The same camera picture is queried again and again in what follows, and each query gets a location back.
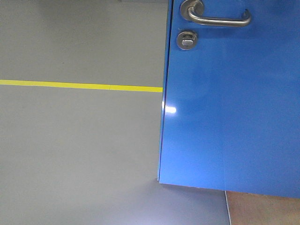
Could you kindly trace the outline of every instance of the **floor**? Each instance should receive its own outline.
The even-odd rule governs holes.
[[[300,199],[227,192],[231,225],[300,225]]]

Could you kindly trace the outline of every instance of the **door lock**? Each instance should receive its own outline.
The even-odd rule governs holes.
[[[198,37],[193,31],[183,31],[177,36],[177,45],[182,50],[190,50],[197,44]]]

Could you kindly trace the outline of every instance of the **metal door handle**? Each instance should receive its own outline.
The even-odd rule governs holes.
[[[202,16],[204,4],[202,0],[185,0],[180,6],[184,19],[207,26],[244,27],[251,22],[251,14],[246,9],[241,19],[217,18]]]

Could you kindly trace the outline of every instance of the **floor marking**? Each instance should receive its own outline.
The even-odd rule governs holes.
[[[95,83],[63,83],[63,82],[45,82],[45,81],[0,80],[0,85],[79,88],[79,89],[97,89],[97,90],[126,90],[126,91],[160,92],[160,93],[163,92],[162,87],[145,87],[145,86],[95,84]]]

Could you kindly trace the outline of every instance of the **blue door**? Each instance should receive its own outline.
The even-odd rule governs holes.
[[[299,12],[169,2],[160,183],[300,198]]]

